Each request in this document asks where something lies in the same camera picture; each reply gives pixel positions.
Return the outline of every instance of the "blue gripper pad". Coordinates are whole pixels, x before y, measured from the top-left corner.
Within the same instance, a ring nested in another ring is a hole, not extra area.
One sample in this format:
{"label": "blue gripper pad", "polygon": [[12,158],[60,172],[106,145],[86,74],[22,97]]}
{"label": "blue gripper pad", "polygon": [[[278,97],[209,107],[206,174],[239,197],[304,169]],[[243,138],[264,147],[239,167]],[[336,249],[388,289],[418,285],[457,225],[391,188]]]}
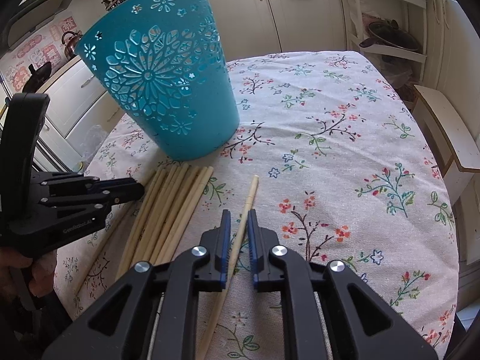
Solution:
{"label": "blue gripper pad", "polygon": [[229,269],[229,254],[230,254],[230,211],[224,210],[222,213],[222,223],[220,230],[223,230],[223,242],[222,242],[222,255],[221,255],[221,271],[220,271],[220,284],[225,289],[227,286],[227,277]]}
{"label": "blue gripper pad", "polygon": [[258,254],[255,242],[254,218],[251,211],[248,212],[247,217],[247,231],[248,231],[248,246],[250,248],[250,271],[253,281],[253,288],[258,287]]}

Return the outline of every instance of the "range hood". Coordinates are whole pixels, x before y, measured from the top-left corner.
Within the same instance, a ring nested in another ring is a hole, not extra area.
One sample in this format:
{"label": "range hood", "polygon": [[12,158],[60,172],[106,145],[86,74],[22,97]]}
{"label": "range hood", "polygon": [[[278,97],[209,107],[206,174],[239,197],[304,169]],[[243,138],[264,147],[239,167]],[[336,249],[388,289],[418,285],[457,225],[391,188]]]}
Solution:
{"label": "range hood", "polygon": [[72,0],[26,0],[12,12],[0,34],[0,57],[67,9]]}

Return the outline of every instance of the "white tablecloth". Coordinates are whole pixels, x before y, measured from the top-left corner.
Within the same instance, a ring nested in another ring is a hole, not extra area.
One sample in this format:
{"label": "white tablecloth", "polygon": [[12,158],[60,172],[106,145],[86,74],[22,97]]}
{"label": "white tablecloth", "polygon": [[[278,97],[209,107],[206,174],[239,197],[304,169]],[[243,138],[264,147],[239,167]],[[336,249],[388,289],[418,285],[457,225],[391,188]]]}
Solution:
{"label": "white tablecloth", "polygon": [[[393,88],[355,52],[267,55],[228,67],[241,123],[222,149],[191,162],[215,171],[177,254],[217,226],[223,209],[234,230],[259,174],[260,225],[309,261],[344,261],[442,357],[457,301],[455,224],[430,149]],[[86,174],[145,183],[171,163],[124,116]],[[96,261],[105,232],[127,207],[114,208],[106,230],[58,251],[55,286],[71,316],[112,284],[138,207]],[[198,338],[213,298],[201,295]],[[282,344],[279,294],[254,292],[245,243],[208,359],[278,360]]]}

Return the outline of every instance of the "human hand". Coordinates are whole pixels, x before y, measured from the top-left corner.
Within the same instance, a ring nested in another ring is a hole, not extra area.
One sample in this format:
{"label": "human hand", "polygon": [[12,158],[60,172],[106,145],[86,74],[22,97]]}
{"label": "human hand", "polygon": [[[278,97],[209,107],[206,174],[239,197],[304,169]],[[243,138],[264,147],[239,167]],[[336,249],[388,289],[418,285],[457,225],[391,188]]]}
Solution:
{"label": "human hand", "polygon": [[[32,265],[32,259],[22,256],[11,247],[0,247],[0,295],[12,300],[17,291],[11,280],[9,267],[27,268]],[[32,265],[33,279],[28,287],[33,295],[41,298],[49,294],[53,289],[53,278],[57,265],[57,251],[54,250]]]}

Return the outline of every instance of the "kettle handle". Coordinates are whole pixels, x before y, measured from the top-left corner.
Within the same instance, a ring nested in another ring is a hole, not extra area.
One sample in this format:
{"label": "kettle handle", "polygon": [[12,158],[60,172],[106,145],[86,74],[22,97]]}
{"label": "kettle handle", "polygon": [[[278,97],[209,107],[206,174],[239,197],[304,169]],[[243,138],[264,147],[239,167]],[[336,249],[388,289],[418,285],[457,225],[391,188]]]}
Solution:
{"label": "kettle handle", "polygon": [[77,34],[73,31],[66,31],[61,36],[61,44],[65,44],[65,35],[67,35],[67,34],[72,34],[73,36],[77,36]]}

